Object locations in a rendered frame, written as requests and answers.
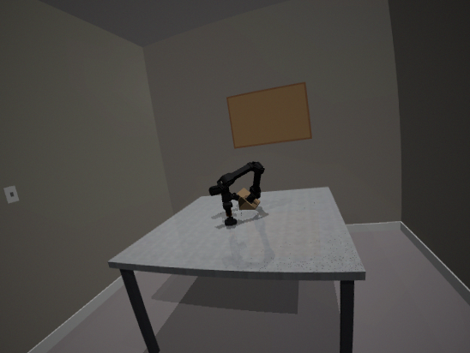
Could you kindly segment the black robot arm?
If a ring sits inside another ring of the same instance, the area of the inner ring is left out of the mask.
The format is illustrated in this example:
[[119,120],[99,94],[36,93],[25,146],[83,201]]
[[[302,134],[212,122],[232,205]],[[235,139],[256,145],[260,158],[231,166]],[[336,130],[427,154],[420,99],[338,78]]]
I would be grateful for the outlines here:
[[[229,187],[235,182],[236,179],[248,173],[249,171],[254,171],[254,181],[253,185],[250,187],[250,195],[245,199],[252,204],[255,199],[261,197],[260,181],[261,174],[264,172],[265,168],[259,162],[249,162],[247,165],[241,167],[240,169],[234,171],[233,173],[226,173],[218,181],[216,186],[209,188],[209,193],[211,196],[228,193]],[[221,183],[223,182],[223,183]],[[239,196],[236,193],[230,192],[230,200],[237,200]]]

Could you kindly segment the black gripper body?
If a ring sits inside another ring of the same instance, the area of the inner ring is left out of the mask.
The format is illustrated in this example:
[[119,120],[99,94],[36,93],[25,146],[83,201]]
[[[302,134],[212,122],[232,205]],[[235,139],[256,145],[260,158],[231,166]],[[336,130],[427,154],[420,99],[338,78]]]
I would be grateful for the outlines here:
[[221,197],[222,197],[222,202],[224,202],[223,209],[233,207],[231,200],[230,200],[230,191],[228,193],[221,193]]

